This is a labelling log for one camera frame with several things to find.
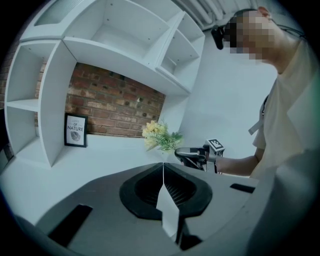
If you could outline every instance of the white paper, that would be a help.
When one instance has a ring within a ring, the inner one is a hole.
[[[179,209],[164,183],[159,191],[156,208],[162,212],[162,228],[175,241],[178,231]]]

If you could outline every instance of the framed poster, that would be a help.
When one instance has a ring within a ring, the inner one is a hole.
[[[88,117],[65,113],[64,116],[64,145],[72,147],[87,147]]]

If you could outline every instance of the person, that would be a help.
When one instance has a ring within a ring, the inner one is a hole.
[[[273,65],[278,73],[260,109],[255,154],[243,159],[217,156],[215,161],[218,172],[259,179],[269,167],[304,150],[287,112],[311,83],[318,60],[305,40],[289,37],[264,7],[237,12],[226,24],[223,40],[237,53]]]

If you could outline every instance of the white shelving unit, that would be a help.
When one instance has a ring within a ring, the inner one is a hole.
[[[47,62],[35,91],[41,66]],[[61,40],[23,42],[9,70],[5,92],[5,120],[17,158],[50,167],[64,145],[64,111],[67,89],[76,60]],[[38,113],[39,137],[35,129]]]
[[[47,169],[61,152],[73,150],[64,147],[64,114],[76,62],[165,94],[160,116],[177,131],[203,45],[204,34],[170,0],[50,1],[23,33],[8,74],[5,120],[14,154]],[[36,99],[43,62],[47,64]]]
[[[62,39],[77,16],[96,0],[53,0],[30,22],[20,41]]]

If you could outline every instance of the flower bouquet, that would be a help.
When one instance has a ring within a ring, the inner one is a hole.
[[[160,146],[159,150],[171,153],[176,150],[182,142],[183,136],[179,132],[169,134],[168,125],[166,123],[159,124],[156,121],[146,123],[146,128],[142,131],[145,137],[144,145],[147,151]]]

